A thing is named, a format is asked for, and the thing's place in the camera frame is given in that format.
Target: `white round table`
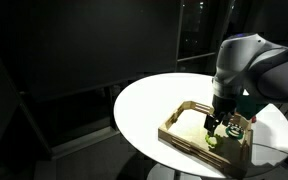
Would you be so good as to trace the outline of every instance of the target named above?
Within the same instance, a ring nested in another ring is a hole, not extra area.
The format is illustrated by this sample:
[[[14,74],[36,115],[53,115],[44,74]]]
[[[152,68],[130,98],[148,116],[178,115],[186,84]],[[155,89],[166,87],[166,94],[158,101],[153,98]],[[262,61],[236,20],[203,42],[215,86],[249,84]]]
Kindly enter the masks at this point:
[[[158,127],[183,101],[212,105],[212,77],[191,73],[150,76],[118,96],[114,117],[123,136],[151,159],[187,174],[225,178],[217,169],[158,140]],[[252,124],[253,149],[246,177],[272,170],[288,156],[288,121],[272,104]]]

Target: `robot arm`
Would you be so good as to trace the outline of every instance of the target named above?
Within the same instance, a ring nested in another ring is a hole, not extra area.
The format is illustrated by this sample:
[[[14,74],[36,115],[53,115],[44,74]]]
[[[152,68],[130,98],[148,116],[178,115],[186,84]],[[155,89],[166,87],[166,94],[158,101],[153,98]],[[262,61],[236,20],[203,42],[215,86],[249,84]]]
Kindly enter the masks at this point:
[[[260,102],[288,102],[287,47],[257,34],[238,34],[222,43],[216,68],[212,103],[215,112],[204,124],[210,135],[221,122],[228,124],[244,89]]]

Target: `wooden tray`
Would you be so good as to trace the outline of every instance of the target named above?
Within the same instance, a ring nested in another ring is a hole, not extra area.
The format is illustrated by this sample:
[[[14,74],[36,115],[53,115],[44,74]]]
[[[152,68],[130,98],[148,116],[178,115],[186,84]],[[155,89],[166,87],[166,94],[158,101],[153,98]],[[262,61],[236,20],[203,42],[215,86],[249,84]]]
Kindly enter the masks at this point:
[[[193,119],[187,118],[186,126],[179,128],[185,122],[185,116],[183,116],[185,112],[183,113],[183,111],[191,114],[196,113],[197,116]],[[214,149],[206,143],[207,130],[204,129],[206,116],[212,115],[213,112],[214,109],[210,106],[193,101],[183,102],[158,128],[158,137],[177,149],[212,165],[225,175],[243,178],[252,154],[252,123],[239,114],[232,116],[230,123],[238,124],[244,129],[243,138],[240,140],[228,137],[225,132],[226,127],[220,124],[215,130],[215,134],[222,136],[223,144]],[[179,127],[177,129],[172,128],[173,124],[179,124]]]

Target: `green object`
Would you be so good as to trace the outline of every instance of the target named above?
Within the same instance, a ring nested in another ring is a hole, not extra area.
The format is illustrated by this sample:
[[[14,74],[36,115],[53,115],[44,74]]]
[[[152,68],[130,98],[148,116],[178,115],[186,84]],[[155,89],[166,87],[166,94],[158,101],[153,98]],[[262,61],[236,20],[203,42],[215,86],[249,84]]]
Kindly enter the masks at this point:
[[[235,130],[234,125],[231,124],[226,128],[225,132],[229,137],[240,140],[243,138],[243,131],[241,130],[241,127],[239,127],[238,129],[239,129],[238,134],[234,133],[233,132],[233,130]]]
[[[216,143],[215,142],[212,142],[210,140],[210,135],[206,134],[205,136],[205,141],[207,142],[208,145],[210,145],[211,147],[219,147],[223,144],[223,139],[220,135],[218,134],[215,134],[214,135],[215,139],[216,139]]]

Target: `dark background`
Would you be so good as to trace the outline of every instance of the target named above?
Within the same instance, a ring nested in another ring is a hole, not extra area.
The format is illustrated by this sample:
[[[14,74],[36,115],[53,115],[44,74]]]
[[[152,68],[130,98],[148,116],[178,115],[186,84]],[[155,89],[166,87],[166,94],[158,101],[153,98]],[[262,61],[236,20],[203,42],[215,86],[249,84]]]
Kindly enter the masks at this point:
[[[0,0],[0,166],[110,126],[109,99],[140,78],[214,75],[216,54],[177,60],[237,33],[288,46],[288,1]]]

